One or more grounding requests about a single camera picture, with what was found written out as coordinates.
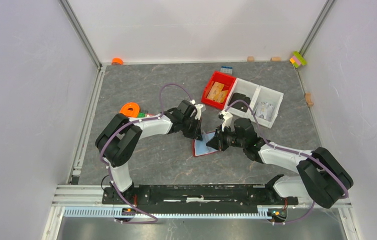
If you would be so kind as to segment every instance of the white plastic container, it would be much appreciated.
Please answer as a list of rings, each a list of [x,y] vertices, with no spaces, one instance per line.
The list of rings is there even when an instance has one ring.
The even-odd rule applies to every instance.
[[[249,97],[250,98],[249,106],[250,108],[252,108],[254,113],[256,113],[258,103],[270,103],[274,105],[274,109],[272,111],[270,121],[257,117],[257,121],[260,125],[267,128],[271,128],[273,126],[274,121],[276,120],[279,114],[280,105],[283,101],[284,94],[282,92],[237,78],[234,82],[233,88],[228,94],[224,109],[226,109],[228,105],[230,104],[230,100],[233,97],[233,93],[240,93]],[[248,109],[246,112],[244,112],[244,111],[240,111],[238,109],[230,107],[228,112],[242,118],[248,118],[252,122],[255,122],[255,119],[251,111]]]

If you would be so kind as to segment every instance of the white wall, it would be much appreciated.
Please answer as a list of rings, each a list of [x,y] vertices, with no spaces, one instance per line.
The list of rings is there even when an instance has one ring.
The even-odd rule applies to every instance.
[[[377,239],[377,0],[337,1],[301,70],[322,144],[353,178],[363,239]]]
[[[69,0],[100,61],[288,59],[325,0]]]
[[[56,0],[0,0],[0,240],[41,238],[96,68]]]

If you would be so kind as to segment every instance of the blue paper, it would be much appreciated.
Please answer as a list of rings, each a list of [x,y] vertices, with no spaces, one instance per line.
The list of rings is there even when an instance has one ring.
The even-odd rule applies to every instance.
[[[218,150],[206,146],[206,143],[209,142],[214,137],[215,132],[209,132],[209,133],[204,133],[202,134],[203,140],[194,140],[194,156],[202,156],[206,154],[211,154],[218,152]]]

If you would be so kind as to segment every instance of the pink block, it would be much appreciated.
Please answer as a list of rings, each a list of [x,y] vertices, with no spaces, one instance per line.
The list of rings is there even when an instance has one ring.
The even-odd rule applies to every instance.
[[[301,61],[299,61],[299,59],[296,56],[292,56],[291,58],[297,63],[297,65],[302,66]]]

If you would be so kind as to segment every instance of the storage box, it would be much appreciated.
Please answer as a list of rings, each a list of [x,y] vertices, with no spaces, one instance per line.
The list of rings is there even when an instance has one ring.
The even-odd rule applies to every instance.
[[[267,128],[271,128],[273,126],[274,121],[276,120],[279,114],[280,105],[283,101],[284,94],[282,92],[237,78],[234,82],[233,88],[228,94],[228,97],[224,106],[225,109],[230,105],[230,100],[233,97],[234,93],[244,94],[246,95],[246,97],[250,98],[249,106],[250,108],[252,108],[253,113],[256,112],[258,103],[270,103],[274,105],[274,109],[272,111],[270,121],[257,117],[257,121],[260,125]],[[232,113],[235,116],[248,118],[252,122],[255,122],[254,116],[252,115],[250,110],[247,110],[246,112],[244,112],[244,111],[235,109],[233,107],[230,107],[228,109],[228,112]]]
[[[224,74],[219,71],[215,71],[212,74],[212,77],[210,78],[209,82],[207,83],[206,87],[204,88],[203,95],[201,98],[201,102],[207,105],[210,105],[212,107],[215,107],[217,109],[223,110],[224,106],[226,105],[226,102],[228,101],[228,96],[230,95],[231,90],[233,89],[234,82],[236,81],[236,78],[227,74]],[[215,82],[224,84],[224,87],[222,91],[228,90],[229,94],[225,96],[224,101],[222,103],[219,103],[217,101],[208,99],[207,96],[209,92],[211,91],[212,85],[214,85]]]

